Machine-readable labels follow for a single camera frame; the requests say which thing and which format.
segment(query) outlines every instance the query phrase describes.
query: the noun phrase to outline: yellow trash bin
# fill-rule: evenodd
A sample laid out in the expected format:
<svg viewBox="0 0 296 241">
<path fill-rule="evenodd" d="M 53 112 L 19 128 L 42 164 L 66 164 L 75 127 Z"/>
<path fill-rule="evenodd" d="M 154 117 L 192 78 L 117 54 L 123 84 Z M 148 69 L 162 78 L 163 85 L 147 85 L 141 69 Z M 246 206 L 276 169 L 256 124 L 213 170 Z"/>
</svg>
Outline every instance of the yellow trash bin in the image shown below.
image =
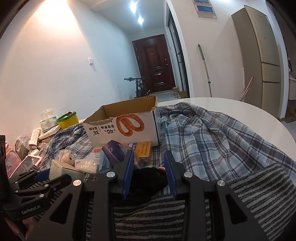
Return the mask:
<svg viewBox="0 0 296 241">
<path fill-rule="evenodd" d="M 72 125 L 78 124 L 79 121 L 76 112 L 74 111 L 72 113 L 69 112 L 67 114 L 62 115 L 60 118 L 57 119 L 57 123 L 59 124 L 61 129 L 64 130 Z"/>
</svg>

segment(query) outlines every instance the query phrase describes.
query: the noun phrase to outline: blue picture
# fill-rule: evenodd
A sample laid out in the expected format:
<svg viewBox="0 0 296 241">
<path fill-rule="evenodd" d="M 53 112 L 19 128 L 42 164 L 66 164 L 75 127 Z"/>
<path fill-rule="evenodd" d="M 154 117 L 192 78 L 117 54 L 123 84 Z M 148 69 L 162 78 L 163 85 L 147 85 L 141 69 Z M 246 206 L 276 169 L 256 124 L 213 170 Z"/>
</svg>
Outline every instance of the blue picture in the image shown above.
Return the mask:
<svg viewBox="0 0 296 241">
<path fill-rule="evenodd" d="M 197 10 L 200 12 L 214 12 L 212 7 L 207 6 L 196 6 Z"/>
<path fill-rule="evenodd" d="M 210 4 L 209 0 L 194 0 L 196 3 L 208 3 Z"/>
</svg>

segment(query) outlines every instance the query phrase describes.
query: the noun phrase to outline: tiled floor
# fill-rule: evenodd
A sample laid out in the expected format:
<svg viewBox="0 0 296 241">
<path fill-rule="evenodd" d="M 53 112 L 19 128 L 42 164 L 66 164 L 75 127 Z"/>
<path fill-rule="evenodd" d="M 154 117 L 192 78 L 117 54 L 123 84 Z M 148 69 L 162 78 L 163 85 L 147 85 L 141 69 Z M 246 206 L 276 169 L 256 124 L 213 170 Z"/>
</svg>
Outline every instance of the tiled floor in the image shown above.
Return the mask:
<svg viewBox="0 0 296 241">
<path fill-rule="evenodd" d="M 290 123 L 282 121 L 282 124 L 288 129 L 288 131 L 296 141 L 296 121 L 292 121 Z"/>
<path fill-rule="evenodd" d="M 176 99 L 174 97 L 173 91 L 162 91 L 162 92 L 152 93 L 151 95 L 157 96 L 158 103 Z"/>
</svg>

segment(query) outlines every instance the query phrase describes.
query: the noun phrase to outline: round table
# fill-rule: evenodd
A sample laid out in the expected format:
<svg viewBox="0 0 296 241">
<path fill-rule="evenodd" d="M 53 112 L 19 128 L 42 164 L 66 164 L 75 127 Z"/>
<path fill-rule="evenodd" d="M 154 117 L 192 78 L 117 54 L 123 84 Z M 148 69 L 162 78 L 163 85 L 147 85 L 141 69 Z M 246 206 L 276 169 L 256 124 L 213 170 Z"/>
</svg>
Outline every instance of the round table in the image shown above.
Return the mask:
<svg viewBox="0 0 296 241">
<path fill-rule="evenodd" d="M 296 143 L 289 131 L 276 118 L 256 106 L 231 99 L 208 97 L 177 99 L 158 103 L 158 106 L 173 105 L 179 102 L 188 102 L 209 111 L 229 115 L 296 160 Z"/>
</svg>

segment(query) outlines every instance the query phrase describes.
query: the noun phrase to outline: pink bag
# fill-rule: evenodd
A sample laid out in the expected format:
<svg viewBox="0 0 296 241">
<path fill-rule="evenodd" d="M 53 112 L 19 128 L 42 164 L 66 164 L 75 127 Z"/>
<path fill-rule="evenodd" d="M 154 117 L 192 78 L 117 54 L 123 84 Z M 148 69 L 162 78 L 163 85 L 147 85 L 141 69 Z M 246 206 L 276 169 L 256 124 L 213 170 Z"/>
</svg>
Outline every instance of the pink bag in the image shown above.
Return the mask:
<svg viewBox="0 0 296 241">
<path fill-rule="evenodd" d="M 6 171 L 7 176 L 10 177 L 14 170 L 19 166 L 22 160 L 19 158 L 17 153 L 12 150 L 11 146 L 6 142 L 5 143 L 5 150 L 6 150 Z"/>
</svg>

